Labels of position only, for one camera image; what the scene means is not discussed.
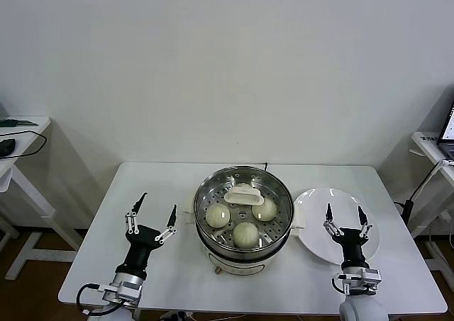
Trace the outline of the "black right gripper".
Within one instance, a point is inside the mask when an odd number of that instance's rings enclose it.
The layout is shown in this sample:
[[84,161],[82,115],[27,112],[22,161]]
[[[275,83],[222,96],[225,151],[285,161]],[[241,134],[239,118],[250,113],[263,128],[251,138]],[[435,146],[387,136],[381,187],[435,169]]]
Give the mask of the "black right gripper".
[[372,228],[369,224],[367,215],[358,206],[358,217],[360,221],[360,230],[358,229],[340,229],[337,224],[333,221],[333,213],[331,204],[327,204],[326,219],[323,223],[327,233],[331,236],[335,236],[335,243],[342,247],[343,251],[343,263],[342,268],[349,267],[362,267],[367,268],[366,258],[362,253],[362,246],[367,242],[368,233]]

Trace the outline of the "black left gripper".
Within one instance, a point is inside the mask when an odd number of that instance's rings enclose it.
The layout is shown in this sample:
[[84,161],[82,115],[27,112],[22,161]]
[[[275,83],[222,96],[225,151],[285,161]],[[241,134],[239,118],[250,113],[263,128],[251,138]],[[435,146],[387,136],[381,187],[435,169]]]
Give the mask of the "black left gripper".
[[125,214],[126,239],[130,243],[130,248],[122,264],[118,266],[119,271],[145,271],[151,251],[161,247],[174,233],[177,220],[177,206],[174,205],[166,229],[160,233],[156,229],[138,225],[137,216],[140,207],[147,193],[135,202],[132,209]]

